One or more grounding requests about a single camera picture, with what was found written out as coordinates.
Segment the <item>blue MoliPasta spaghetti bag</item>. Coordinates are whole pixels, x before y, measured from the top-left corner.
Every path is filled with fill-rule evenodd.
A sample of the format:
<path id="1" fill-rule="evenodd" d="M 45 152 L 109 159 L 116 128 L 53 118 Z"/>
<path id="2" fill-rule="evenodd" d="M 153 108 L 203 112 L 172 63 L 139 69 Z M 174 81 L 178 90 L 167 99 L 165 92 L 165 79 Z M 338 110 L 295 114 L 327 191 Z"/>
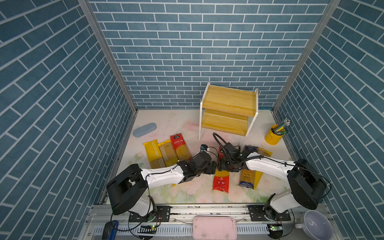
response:
<path id="1" fill-rule="evenodd" d="M 258 147 L 247 145 L 242 151 L 242 154 L 245 154 L 245 157 L 250 158 L 252 156 L 257 156 L 257 151 Z M 256 190 L 262 175 L 262 172 L 243 169 L 239 186 Z"/>

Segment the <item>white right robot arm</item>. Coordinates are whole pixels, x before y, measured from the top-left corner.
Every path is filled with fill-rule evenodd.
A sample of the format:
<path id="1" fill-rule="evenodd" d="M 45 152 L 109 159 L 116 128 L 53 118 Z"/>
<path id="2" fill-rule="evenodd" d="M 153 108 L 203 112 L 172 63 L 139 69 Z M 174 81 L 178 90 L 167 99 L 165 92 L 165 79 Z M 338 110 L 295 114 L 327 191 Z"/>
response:
<path id="1" fill-rule="evenodd" d="M 218 159 L 219 171 L 258 171 L 289 184 L 284 192 L 272 194 L 263 207 L 258 207 L 260 221 L 276 221 L 296 207 L 315 210 L 326 191 L 327 183 L 307 160 L 276 160 L 251 149 L 240 151 L 231 143 L 220 146 L 219 150 L 223 155 Z"/>

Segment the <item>red spaghetti bag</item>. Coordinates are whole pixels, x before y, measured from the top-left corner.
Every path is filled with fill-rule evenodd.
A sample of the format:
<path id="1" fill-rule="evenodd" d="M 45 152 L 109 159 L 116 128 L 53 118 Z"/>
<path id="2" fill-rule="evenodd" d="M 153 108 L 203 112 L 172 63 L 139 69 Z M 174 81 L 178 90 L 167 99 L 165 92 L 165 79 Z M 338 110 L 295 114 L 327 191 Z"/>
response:
<path id="1" fill-rule="evenodd" d="M 178 160 L 188 161 L 192 158 L 190 150 L 182 136 L 182 134 L 176 134 L 171 136 L 171 143 L 176 152 Z"/>
<path id="2" fill-rule="evenodd" d="M 225 155 L 222 152 L 222 147 L 219 147 L 219 159 L 217 162 L 217 170 L 214 176 L 213 190 L 221 191 L 228 193 L 229 192 L 229 182 L 230 182 L 230 173 L 224 170 L 224 157 Z"/>

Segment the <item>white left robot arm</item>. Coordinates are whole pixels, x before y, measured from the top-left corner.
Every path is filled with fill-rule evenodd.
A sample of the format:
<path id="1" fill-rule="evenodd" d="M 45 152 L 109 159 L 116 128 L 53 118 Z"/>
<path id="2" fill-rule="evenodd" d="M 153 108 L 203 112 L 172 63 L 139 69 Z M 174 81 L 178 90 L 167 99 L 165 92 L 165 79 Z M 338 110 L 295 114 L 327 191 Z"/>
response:
<path id="1" fill-rule="evenodd" d="M 113 215 L 130 212 L 138 215 L 140 222 L 148 222 L 158 211 L 150 195 L 151 189 L 190 182 L 202 174 L 214 175 L 216 168 L 217 162 L 206 152 L 159 169 L 142 169 L 138 164 L 132 164 L 107 183 Z"/>

